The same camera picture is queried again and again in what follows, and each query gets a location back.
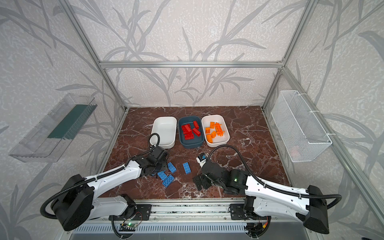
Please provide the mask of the blue brick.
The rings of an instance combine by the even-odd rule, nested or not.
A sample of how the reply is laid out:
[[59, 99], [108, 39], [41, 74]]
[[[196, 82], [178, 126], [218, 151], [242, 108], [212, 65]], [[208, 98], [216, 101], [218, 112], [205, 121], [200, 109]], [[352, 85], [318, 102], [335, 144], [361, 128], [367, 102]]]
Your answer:
[[171, 162], [168, 163], [168, 169], [171, 173], [175, 173], [177, 171], [176, 167]]
[[189, 163], [184, 163], [183, 168], [184, 168], [186, 174], [190, 174], [192, 172], [191, 168], [189, 166]]
[[164, 181], [168, 176], [165, 174], [165, 172], [164, 171], [162, 171], [162, 172], [158, 172], [158, 176], [160, 177], [160, 179], [162, 180], [162, 181]]
[[172, 175], [167, 176], [167, 178], [163, 180], [163, 186], [167, 188], [174, 180], [175, 178]]

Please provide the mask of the orange lego chassis plate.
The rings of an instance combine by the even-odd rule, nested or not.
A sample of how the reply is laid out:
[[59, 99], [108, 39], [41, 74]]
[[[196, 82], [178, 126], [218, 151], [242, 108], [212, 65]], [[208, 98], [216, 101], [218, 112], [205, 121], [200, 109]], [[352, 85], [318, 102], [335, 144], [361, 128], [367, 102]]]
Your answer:
[[215, 127], [216, 135], [222, 137], [224, 135], [225, 131], [223, 131], [221, 124], [215, 123], [214, 127]]

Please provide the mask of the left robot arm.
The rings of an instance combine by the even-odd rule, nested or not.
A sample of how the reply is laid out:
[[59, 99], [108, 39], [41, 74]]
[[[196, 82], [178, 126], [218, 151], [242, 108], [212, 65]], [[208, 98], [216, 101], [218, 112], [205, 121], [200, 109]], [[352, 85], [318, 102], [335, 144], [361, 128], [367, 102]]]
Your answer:
[[136, 203], [126, 194], [104, 198], [109, 190], [140, 177], [154, 176], [167, 169], [169, 153], [160, 146], [152, 146], [133, 156], [119, 167], [101, 174], [83, 178], [72, 176], [62, 190], [48, 200], [40, 209], [45, 218], [56, 219], [65, 231], [71, 231], [84, 222], [110, 216], [112, 219], [128, 219], [138, 211]]

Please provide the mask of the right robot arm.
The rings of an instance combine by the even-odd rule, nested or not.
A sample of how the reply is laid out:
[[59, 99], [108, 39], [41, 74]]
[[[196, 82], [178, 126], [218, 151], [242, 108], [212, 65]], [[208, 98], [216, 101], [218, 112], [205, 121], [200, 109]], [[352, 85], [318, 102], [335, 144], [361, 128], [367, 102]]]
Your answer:
[[259, 183], [247, 171], [228, 171], [213, 162], [205, 162], [201, 174], [195, 176], [193, 181], [199, 191], [217, 186], [225, 194], [244, 195], [246, 198], [243, 206], [230, 205], [231, 219], [265, 219], [264, 226], [257, 226], [257, 230], [267, 228], [272, 217], [282, 217], [302, 222], [305, 228], [316, 233], [330, 232], [326, 200], [304, 198], [304, 194], [321, 194], [320, 189], [315, 186], [299, 189], [272, 184], [277, 188], [273, 191], [267, 188], [268, 181]]

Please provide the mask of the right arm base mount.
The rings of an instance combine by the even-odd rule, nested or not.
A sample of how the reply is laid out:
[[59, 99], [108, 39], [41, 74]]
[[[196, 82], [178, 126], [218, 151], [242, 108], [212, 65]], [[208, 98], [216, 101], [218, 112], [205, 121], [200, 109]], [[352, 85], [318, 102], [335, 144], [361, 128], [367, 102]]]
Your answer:
[[231, 215], [231, 220], [247, 220], [248, 216], [244, 211], [243, 204], [230, 204], [229, 212]]

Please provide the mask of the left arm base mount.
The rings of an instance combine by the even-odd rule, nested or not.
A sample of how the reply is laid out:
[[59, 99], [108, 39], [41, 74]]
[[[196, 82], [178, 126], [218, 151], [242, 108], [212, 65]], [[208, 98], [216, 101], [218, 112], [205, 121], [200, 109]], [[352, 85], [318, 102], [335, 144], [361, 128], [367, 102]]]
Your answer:
[[130, 216], [130, 221], [148, 221], [150, 219], [152, 205], [139, 204], [136, 205], [133, 214]]

